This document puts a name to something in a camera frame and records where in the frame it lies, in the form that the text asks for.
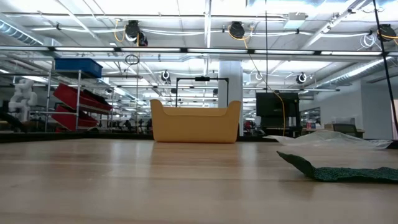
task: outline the metal shelving rack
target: metal shelving rack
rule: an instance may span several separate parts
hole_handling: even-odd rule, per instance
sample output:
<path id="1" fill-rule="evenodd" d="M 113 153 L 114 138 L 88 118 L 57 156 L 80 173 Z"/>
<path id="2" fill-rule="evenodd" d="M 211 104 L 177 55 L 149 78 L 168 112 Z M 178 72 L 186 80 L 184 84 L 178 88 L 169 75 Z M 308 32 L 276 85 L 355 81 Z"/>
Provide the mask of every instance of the metal shelving rack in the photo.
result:
<path id="1" fill-rule="evenodd" d="M 50 91 L 51 91 L 51 78 L 52 77 L 59 77 L 59 76 L 63 76 L 63 77 L 68 77 L 66 75 L 62 75 L 62 74 L 71 74 L 71 73 L 77 73 L 78 74 L 78 78 L 77 78 L 77 100 L 76 100 L 76 113 L 70 113 L 70 112 L 53 112 L 53 111 L 49 111 L 49 106 L 50 106 Z M 49 121 L 49 114 L 73 114 L 76 117 L 76 130 L 78 129 L 82 129 L 79 128 L 78 125 L 78 121 L 79 121 L 79 109 L 80 109 L 80 90 L 81 90 L 81 77 L 82 75 L 88 75 L 86 73 L 84 73 L 81 70 L 52 70 L 49 71 L 47 75 L 45 74 L 25 74 L 25 73 L 2 73 L 0 74 L 0 76 L 11 76 L 11 77 L 24 77 L 24 76 L 35 76 L 35 77 L 47 77 L 48 79 L 48 84 L 47 84 L 47 103 L 46 103 L 46 107 L 45 107 L 45 112 L 44 111 L 31 111 L 32 113 L 38 113 L 38 114 L 45 114 L 45 127 L 44 127 L 44 132 L 47 132 L 47 124 Z M 112 89 L 112 93 L 111 93 L 111 104 L 112 104 L 112 110 L 111 110 L 111 124 L 113 122 L 113 95 L 114 95 L 114 87 L 109 86 L 108 88 Z"/>

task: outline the red shelf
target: red shelf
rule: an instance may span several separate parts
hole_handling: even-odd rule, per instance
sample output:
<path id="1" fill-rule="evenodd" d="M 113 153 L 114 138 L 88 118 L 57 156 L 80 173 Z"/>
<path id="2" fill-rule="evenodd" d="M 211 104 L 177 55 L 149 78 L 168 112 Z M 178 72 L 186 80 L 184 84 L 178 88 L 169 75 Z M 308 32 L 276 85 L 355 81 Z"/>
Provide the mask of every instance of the red shelf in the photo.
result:
<path id="1" fill-rule="evenodd" d="M 55 112 L 69 112 L 76 113 L 76 110 L 67 108 L 62 105 L 58 105 Z M 53 114 L 51 117 L 61 124 L 64 128 L 69 131 L 76 131 L 76 115 L 75 114 Z M 86 113 L 79 112 L 78 129 L 88 129 L 95 127 L 97 125 L 97 120 L 88 116 Z"/>
<path id="2" fill-rule="evenodd" d="M 70 108 L 74 110 L 76 109 L 77 89 L 60 83 L 58 88 L 54 91 L 53 95 L 61 100 L 63 103 L 68 105 Z M 112 110 L 111 105 L 99 102 L 83 91 L 80 91 L 79 106 L 80 110 L 82 111 L 89 111 L 99 114 L 110 114 Z"/>

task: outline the yellow cable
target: yellow cable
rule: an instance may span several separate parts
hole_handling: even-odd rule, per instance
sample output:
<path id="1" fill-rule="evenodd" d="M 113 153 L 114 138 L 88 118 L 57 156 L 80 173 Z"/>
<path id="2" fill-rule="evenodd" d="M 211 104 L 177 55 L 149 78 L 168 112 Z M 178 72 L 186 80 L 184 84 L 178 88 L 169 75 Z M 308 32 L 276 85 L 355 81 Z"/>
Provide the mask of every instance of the yellow cable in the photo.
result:
<path id="1" fill-rule="evenodd" d="M 248 48 L 248 45 L 246 44 L 246 39 L 244 39 L 243 40 L 243 42 L 244 42 L 244 45 L 246 46 L 246 49 Z M 282 113 L 283 113 L 283 116 L 284 116 L 284 132 L 283 132 L 283 134 L 282 134 L 282 136 L 285 136 L 285 130 L 286 130 L 286 117 L 285 117 L 285 103 L 284 103 L 284 100 L 282 99 L 282 97 L 280 97 L 274 90 L 272 90 L 270 87 L 269 87 L 269 85 L 267 85 L 267 87 L 275 94 L 275 96 L 278 96 L 278 98 L 281 100 L 281 102 L 282 102 Z"/>
<path id="2" fill-rule="evenodd" d="M 118 23 L 119 23 L 119 21 L 116 20 L 116 27 L 115 27 L 115 30 L 116 30 L 116 28 L 118 28 Z M 114 38 L 115 38 L 118 42 L 123 42 L 123 41 L 124 41 L 124 36 L 126 35 L 126 25 L 124 25 L 123 39 L 122 39 L 122 40 L 119 40 L 119 39 L 118 39 L 118 37 L 117 37 L 117 35 L 116 35 L 116 31 L 113 32 L 113 34 L 114 34 Z"/>
<path id="3" fill-rule="evenodd" d="M 390 39 L 398 39 L 398 37 L 388 36 L 388 35 L 384 35 L 384 34 L 381 34 L 381 36 L 385 37 L 385 38 L 390 38 Z"/>

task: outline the computer monitor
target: computer monitor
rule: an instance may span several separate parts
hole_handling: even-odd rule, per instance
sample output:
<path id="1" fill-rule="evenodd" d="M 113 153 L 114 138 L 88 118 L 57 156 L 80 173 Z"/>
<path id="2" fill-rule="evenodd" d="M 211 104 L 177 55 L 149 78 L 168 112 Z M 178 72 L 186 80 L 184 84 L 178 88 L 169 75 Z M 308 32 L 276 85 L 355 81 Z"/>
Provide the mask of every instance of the computer monitor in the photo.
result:
<path id="1" fill-rule="evenodd" d="M 297 116 L 299 95 L 297 93 L 279 93 L 285 106 L 285 117 Z M 283 119 L 282 101 L 275 93 L 256 94 L 256 113 L 261 117 L 275 117 Z"/>

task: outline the chair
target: chair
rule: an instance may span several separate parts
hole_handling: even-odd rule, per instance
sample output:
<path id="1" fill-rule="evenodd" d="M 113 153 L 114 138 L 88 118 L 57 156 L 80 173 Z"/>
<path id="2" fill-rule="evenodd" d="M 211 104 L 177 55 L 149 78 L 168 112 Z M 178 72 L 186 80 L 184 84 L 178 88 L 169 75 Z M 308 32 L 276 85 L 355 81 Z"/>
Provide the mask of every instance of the chair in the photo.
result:
<path id="1" fill-rule="evenodd" d="M 357 138 L 362 138 L 362 134 L 357 132 L 354 124 L 333 124 L 333 130 Z"/>

